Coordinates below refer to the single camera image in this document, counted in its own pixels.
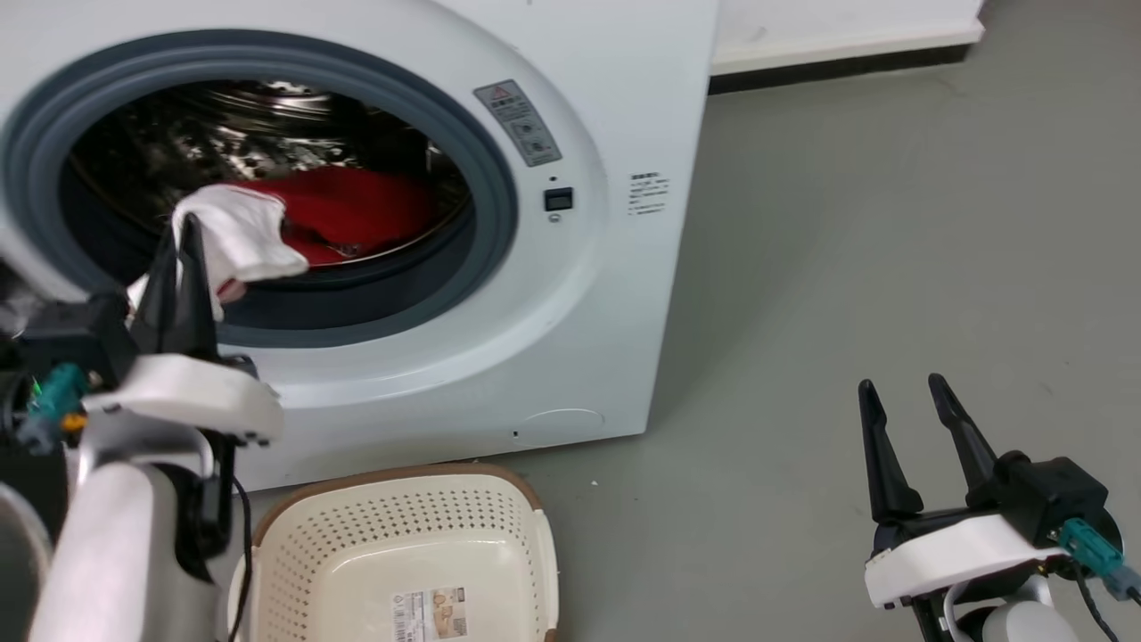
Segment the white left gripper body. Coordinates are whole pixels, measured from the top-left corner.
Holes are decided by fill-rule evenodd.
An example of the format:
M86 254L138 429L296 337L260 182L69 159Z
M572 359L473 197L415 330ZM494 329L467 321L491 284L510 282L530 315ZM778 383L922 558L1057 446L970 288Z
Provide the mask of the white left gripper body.
M111 463L173 464L213 476L208 433L267 446L284 431L277 395L246 371L187 355L143 355L118 389L83 399L78 474Z

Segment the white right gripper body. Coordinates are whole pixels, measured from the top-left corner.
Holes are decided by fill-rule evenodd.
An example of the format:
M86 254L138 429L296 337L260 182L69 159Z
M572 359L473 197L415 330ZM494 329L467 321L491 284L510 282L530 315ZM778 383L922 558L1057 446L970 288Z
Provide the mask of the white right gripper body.
M881 609L921 598L952 606L1019 600L1050 603L1047 574L1069 553L1038 547L994 509L944 509L930 514L873 507L873 553L865 564L869 601Z

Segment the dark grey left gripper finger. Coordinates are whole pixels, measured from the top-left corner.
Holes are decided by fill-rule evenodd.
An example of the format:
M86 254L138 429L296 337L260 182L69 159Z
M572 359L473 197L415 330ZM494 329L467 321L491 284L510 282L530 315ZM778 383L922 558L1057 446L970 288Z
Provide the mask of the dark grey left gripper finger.
M178 304L178 255L175 233L168 228L146 274L143 295L135 304L133 340L140 353L176 353L171 332Z
M219 358L215 289L209 281L202 226L194 214L184 218L176 259L183 273L176 289L173 351L191 358Z

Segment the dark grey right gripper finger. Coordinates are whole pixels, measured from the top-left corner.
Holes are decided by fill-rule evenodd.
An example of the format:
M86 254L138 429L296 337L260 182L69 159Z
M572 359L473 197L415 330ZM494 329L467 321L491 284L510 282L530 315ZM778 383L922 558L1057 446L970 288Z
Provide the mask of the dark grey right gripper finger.
M869 379L858 387L858 403L872 519L888 523L919 517L924 510L923 499L907 483L887 433L887 412Z
M942 374L929 374L928 387L939 422L952 434L958 466L962 468L968 483L968 493L990 493L994 466L997 462L990 444L986 442L981 430L958 401L958 396Z

